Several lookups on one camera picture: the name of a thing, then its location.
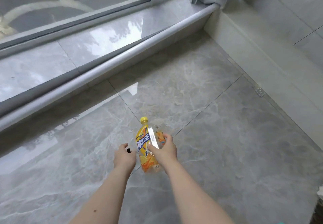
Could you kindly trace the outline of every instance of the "dark brown object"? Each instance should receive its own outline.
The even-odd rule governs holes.
[[[319,198],[309,224],[322,224],[322,223],[323,223],[323,200]]]

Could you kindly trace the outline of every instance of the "bottle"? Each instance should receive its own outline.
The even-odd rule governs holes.
[[[156,148],[162,148],[166,143],[163,132],[155,125],[148,124],[148,118],[140,119],[142,127],[136,135],[136,143],[142,170],[146,172],[158,172],[162,170],[155,156],[147,148],[150,141]]]

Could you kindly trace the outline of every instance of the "person's left forearm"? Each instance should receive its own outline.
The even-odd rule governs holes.
[[[122,166],[113,169],[70,224],[117,224],[130,173]]]

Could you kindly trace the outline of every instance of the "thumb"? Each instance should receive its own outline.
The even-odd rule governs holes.
[[[157,151],[158,151],[158,148],[155,148],[155,147],[151,144],[151,142],[148,142],[148,149],[149,149],[149,151],[151,151],[151,152],[152,152],[152,154],[155,154],[155,153],[157,153]]]

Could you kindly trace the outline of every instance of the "bottle cap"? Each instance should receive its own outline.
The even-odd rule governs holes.
[[[141,117],[140,123],[142,124],[143,122],[148,122],[148,118],[147,117]]]

